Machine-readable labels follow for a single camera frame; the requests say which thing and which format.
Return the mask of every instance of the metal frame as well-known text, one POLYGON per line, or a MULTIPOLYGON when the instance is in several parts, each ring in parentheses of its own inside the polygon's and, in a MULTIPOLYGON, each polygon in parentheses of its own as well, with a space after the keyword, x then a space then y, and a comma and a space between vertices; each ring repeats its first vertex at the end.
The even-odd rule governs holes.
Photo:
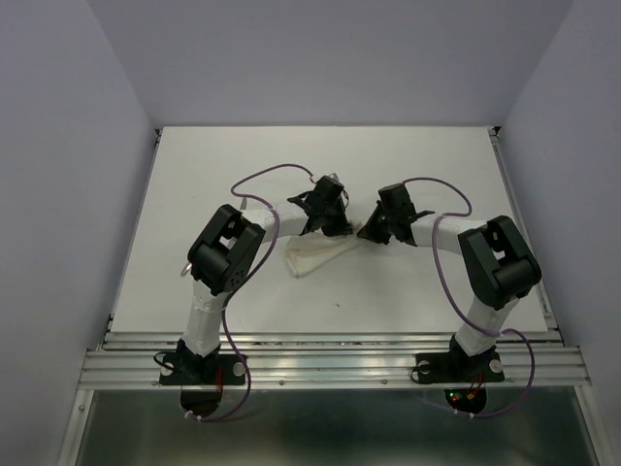
MULTIPOLYGON (((497 134, 492 128, 488 133, 516 224, 532 246, 515 201, 497 134)), ((534 386, 574 386, 599 463, 603 466, 614 465, 612 448, 593 397, 582 354, 579 349, 565 348, 542 283, 537 292, 547 331, 527 334, 538 364, 534 386)), ((414 365, 415 354, 445 350, 451 335, 307 333, 237 334, 234 338, 240 350, 248 356, 254 389, 411 390, 449 387, 414 383, 409 378, 409 370, 414 365)), ((159 368, 152 361, 156 351, 172 350, 178 338, 179 335, 174 333, 109 331, 106 334, 100 348, 90 351, 84 359, 58 464, 75 464, 78 459, 94 390, 179 390, 178 387, 158 383, 159 368)), ((231 352, 223 337, 222 351, 231 352)), ((498 353, 503 360, 507 379, 495 386, 524 386, 530 373, 530 357, 524 345, 515 338, 504 336, 499 340, 498 353)), ((203 388, 185 386, 183 389, 203 388)), ((245 389, 244 386, 228 388, 245 389)))
POLYGON ((74 400, 74 406, 69 416, 69 424, 62 440, 62 447, 58 455, 58 466, 76 464, 80 443, 88 421, 88 413, 93 401, 93 390, 78 390, 74 400))
POLYGON ((134 225, 132 227, 132 237, 129 241, 129 248, 125 255, 125 263, 123 264, 123 270, 120 274, 120 280, 118 281, 118 289, 116 290, 116 295, 114 296, 112 310, 110 312, 110 318, 108 319, 108 331, 113 328, 113 319, 114 313, 116 312, 116 305, 118 304, 118 300, 120 299, 120 290, 123 285, 123 281, 125 280, 125 274, 127 273, 127 267, 129 267, 129 257, 132 248, 134 247, 134 241, 136 241, 136 234, 138 233, 138 222, 140 221, 140 215, 143 213, 143 208, 145 207, 145 201, 147 200, 147 189, 148 184, 151 181, 151 176, 153 175, 153 168, 155 168, 155 160, 157 159, 157 152, 159 151, 159 143, 162 139, 163 129, 156 129, 155 134, 157 135, 155 139, 155 148, 153 151, 153 158, 150 161, 150 165, 148 166, 148 174, 147 181, 145 182, 145 189, 143 190, 142 197, 140 200, 138 212, 136 214, 136 220, 134 221, 134 225))
POLYGON ((601 466, 615 466, 617 463, 614 451, 608 438, 602 413, 595 401, 593 387, 590 385, 577 386, 575 388, 575 395, 578 399, 598 462, 601 466))

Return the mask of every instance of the white wall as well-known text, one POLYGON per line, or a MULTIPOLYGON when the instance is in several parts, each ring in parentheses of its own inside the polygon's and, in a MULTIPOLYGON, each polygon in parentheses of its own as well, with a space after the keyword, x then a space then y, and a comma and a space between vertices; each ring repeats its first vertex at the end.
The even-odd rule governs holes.
POLYGON ((54 464, 153 152, 83 0, 0 5, 0 462, 54 464))
POLYGON ((582 347, 617 447, 621 446, 619 18, 618 0, 576 0, 501 132, 555 315, 567 342, 582 347))
POLYGON ((500 124, 570 0, 88 0, 157 126, 500 124))

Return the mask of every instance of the white cloth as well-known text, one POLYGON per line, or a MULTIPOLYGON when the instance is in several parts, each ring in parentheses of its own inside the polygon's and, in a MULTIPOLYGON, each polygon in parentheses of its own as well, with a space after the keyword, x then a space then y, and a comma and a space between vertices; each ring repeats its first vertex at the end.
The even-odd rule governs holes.
POLYGON ((292 236, 284 250, 284 256, 293 275, 300 279, 323 264, 348 250, 360 245, 355 234, 328 238, 312 232, 303 236, 292 236))

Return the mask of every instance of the white table surface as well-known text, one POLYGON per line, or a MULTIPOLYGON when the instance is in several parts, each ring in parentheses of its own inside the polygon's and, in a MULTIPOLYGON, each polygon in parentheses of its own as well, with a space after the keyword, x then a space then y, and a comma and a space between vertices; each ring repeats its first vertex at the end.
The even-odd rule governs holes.
MULTIPOLYGON (((437 127, 167 127, 164 129, 118 302, 113 332, 179 332, 187 324, 192 280, 180 278, 187 250, 217 207, 239 200, 229 187, 282 162, 315 174, 336 172, 350 196, 349 219, 365 222, 377 190, 414 176, 438 177, 472 200, 473 218, 511 216, 486 128, 437 127)), ((273 203, 308 190, 294 169, 248 183, 273 203)), ((417 210, 465 209, 433 183, 409 184, 417 210)), ((275 254, 232 300, 233 332, 454 332, 461 321, 441 290, 432 252, 392 240, 369 242, 302 279, 288 273, 281 239, 275 254)), ((463 260, 441 262, 457 302, 472 300, 463 260)), ((515 308, 506 326, 544 331, 536 292, 515 308)))

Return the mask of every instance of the black plastic housing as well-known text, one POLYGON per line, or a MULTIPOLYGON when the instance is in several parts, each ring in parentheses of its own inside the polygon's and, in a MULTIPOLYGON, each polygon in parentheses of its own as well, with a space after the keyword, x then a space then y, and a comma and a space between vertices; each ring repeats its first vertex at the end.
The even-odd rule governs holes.
POLYGON ((221 206, 198 236, 187 260, 192 277, 204 283, 213 296, 242 286, 261 246, 265 230, 246 220, 233 206, 221 206), (236 239, 233 247, 222 239, 236 239))
POLYGON ((378 244, 387 245, 390 237, 411 246, 416 246, 411 233, 411 225, 431 211, 418 213, 409 198, 408 189, 403 183, 392 184, 378 191, 377 201, 371 217, 358 232, 358 237, 378 244))
POLYGON ((351 224, 345 215, 343 192, 344 186, 341 183, 331 177, 323 176, 315 184, 312 191, 303 192, 299 196, 287 199, 309 216, 309 221, 307 221, 301 235, 316 231, 319 228, 328 237, 353 233, 351 224))
POLYGON ((243 385, 245 375, 236 376, 233 367, 240 361, 236 354, 219 354, 220 347, 207 356, 194 354, 183 339, 175 351, 162 351, 162 364, 174 367, 170 374, 160 371, 161 385, 215 385, 217 370, 222 370, 223 385, 243 385))
POLYGON ((505 380, 505 374, 493 372, 490 361, 501 360, 496 352, 496 347, 492 347, 481 354, 468 356, 455 340, 455 336, 448 344, 448 352, 420 352, 416 356, 416 367, 425 367, 427 370, 414 371, 417 380, 422 384, 429 383, 469 383, 479 373, 483 374, 486 383, 498 383, 505 380))
POLYGON ((523 298, 541 280, 541 268, 515 223, 497 216, 459 235, 468 278, 476 297, 495 310, 523 298), (494 252, 503 253, 497 258, 494 252))

